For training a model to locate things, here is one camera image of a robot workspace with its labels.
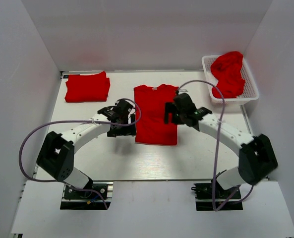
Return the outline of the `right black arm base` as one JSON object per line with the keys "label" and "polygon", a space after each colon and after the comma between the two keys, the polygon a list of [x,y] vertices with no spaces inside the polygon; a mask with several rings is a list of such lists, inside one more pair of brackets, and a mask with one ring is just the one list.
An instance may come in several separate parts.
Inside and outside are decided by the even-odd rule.
{"label": "right black arm base", "polygon": [[[212,203],[212,184],[209,183],[195,183],[191,187],[191,191],[195,195],[196,211],[214,211]],[[234,191],[234,188],[222,190],[216,188],[216,208],[218,208]],[[237,189],[233,197],[220,209],[221,211],[240,211],[243,210],[240,190]]]}

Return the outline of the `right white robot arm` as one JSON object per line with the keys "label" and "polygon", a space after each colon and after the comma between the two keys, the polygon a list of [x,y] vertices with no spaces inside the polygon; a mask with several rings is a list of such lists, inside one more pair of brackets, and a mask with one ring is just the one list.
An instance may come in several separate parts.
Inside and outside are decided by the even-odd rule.
{"label": "right white robot arm", "polygon": [[254,136],[221,122],[211,110],[197,108],[186,93],[175,96],[173,102],[165,103],[164,122],[192,127],[215,138],[238,156],[238,166],[217,175],[212,185],[216,197],[225,197],[230,188],[244,183],[255,186],[278,167],[266,135]]}

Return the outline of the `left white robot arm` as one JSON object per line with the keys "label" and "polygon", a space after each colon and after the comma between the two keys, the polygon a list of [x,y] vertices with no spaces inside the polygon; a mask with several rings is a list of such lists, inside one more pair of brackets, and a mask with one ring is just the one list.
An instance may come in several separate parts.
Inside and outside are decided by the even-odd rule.
{"label": "left white robot arm", "polygon": [[55,181],[70,185],[87,198],[93,192],[93,180],[74,166],[75,153],[102,134],[134,136],[141,116],[141,109],[133,100],[119,99],[114,106],[101,108],[75,128],[62,133],[51,131],[41,147],[37,165]]}

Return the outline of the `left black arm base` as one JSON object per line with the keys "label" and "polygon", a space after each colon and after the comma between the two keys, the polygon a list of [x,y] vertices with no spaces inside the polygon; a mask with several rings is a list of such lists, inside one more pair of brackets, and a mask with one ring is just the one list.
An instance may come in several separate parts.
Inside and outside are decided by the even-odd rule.
{"label": "left black arm base", "polygon": [[76,191],[73,190],[70,186],[65,186],[60,209],[61,210],[106,210],[109,208],[112,195],[113,195],[113,183],[112,182],[97,182],[93,183],[92,189],[100,193],[103,197],[106,207],[103,203],[103,200],[95,192],[89,191]]}

